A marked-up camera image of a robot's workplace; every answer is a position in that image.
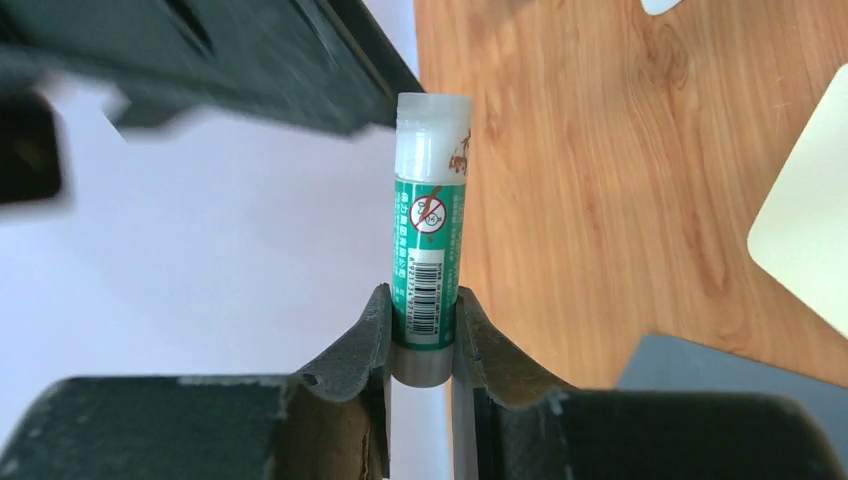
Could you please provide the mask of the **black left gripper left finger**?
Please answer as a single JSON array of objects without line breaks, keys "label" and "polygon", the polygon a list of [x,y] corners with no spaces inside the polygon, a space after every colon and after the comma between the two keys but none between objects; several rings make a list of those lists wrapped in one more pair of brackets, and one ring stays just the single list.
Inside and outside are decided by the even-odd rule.
[{"label": "black left gripper left finger", "polygon": [[386,479],[391,296],[293,373],[72,377],[1,453],[5,479]]}]

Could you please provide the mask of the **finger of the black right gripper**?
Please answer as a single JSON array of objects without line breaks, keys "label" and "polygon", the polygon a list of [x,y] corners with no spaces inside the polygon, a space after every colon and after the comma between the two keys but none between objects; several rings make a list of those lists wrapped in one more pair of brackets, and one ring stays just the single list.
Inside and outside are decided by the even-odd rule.
[{"label": "finger of the black right gripper", "polygon": [[5,1],[1,73],[116,85],[120,128],[215,106],[338,135],[422,87],[361,1]]}]

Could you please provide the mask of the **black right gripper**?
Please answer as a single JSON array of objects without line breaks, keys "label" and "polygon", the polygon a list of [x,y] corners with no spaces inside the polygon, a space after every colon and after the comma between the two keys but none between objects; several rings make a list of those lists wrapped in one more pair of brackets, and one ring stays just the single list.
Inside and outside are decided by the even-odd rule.
[{"label": "black right gripper", "polygon": [[69,203],[55,108],[25,89],[1,94],[1,213],[56,209]]}]

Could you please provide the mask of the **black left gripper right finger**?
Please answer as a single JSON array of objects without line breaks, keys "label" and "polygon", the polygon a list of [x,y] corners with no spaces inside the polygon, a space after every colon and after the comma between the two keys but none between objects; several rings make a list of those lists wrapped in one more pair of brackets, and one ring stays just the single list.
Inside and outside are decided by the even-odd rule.
[{"label": "black left gripper right finger", "polygon": [[581,390],[459,291],[453,353],[458,479],[843,479],[797,402],[759,393]]}]

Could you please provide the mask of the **green white glue stick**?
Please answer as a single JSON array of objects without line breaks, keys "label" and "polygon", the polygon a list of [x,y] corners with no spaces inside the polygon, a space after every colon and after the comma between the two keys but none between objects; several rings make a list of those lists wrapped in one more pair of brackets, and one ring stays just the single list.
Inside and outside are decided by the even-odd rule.
[{"label": "green white glue stick", "polygon": [[452,372],[472,101],[402,93],[394,180],[393,376],[436,387]]}]

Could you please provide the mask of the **grey envelope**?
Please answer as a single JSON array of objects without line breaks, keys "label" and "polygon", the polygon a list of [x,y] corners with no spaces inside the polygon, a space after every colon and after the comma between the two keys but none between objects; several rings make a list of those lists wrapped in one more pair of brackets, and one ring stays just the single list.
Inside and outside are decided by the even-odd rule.
[{"label": "grey envelope", "polygon": [[789,397],[822,427],[847,464],[847,389],[682,338],[646,335],[616,387],[650,391],[748,392]]}]

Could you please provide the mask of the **cream pink envelope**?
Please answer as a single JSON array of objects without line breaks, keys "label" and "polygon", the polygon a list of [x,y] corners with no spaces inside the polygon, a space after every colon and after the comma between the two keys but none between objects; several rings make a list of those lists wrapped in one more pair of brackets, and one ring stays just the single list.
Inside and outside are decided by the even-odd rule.
[{"label": "cream pink envelope", "polygon": [[753,261],[847,335],[847,67],[826,88],[748,234]]}]

